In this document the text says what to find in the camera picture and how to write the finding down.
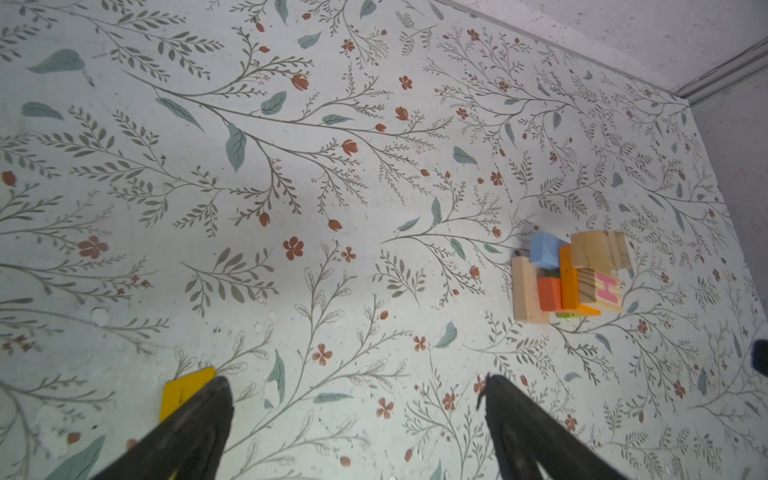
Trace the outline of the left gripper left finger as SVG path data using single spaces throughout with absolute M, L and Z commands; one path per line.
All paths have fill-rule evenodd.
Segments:
M 213 479 L 233 416 L 229 381 L 216 376 L 95 478 Z

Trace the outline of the orange picture cube block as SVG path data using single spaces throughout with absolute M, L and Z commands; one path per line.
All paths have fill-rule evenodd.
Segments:
M 575 233 L 571 237 L 572 264 L 603 273 L 631 270 L 632 262 L 625 235 L 616 230 Z

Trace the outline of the light blue rectangular block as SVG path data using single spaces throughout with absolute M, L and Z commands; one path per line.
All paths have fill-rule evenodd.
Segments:
M 536 233 L 530 241 L 530 262 L 545 270 L 560 268 L 560 249 L 567 242 L 546 232 Z

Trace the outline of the orange rectangular block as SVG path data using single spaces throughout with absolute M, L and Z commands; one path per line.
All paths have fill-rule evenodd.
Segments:
M 564 245 L 559 250 L 560 283 L 564 312 L 572 316 L 600 316 L 601 312 L 582 305 L 579 301 L 578 277 L 572 263 L 572 247 Z

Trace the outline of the red rectangular block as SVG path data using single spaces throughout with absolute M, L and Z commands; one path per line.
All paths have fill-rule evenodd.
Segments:
M 559 278 L 538 278 L 537 288 L 542 311 L 563 312 L 561 281 Z

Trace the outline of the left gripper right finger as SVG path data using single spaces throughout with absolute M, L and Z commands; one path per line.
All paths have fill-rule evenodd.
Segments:
M 623 479 L 502 375 L 487 375 L 478 395 L 502 479 Z

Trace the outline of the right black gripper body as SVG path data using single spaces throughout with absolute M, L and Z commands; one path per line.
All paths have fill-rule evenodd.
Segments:
M 752 346 L 752 368 L 759 374 L 768 376 L 768 340 L 756 340 Z

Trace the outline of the yellow wedge block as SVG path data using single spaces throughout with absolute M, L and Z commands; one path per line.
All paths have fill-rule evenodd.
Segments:
M 159 420 L 165 421 L 215 376 L 215 368 L 206 367 L 168 382 L 162 392 Z

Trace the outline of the pink letter cube block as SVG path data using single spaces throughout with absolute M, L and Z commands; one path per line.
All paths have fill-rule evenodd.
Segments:
M 616 276 L 583 268 L 577 270 L 577 282 L 581 305 L 601 311 L 622 311 L 622 286 Z

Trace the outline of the natural wood rectangular block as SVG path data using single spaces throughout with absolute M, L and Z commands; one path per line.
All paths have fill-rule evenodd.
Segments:
M 541 269 L 534 266 L 527 257 L 511 259 L 513 288 L 513 318 L 518 322 L 548 325 L 550 316 L 540 306 L 538 282 Z

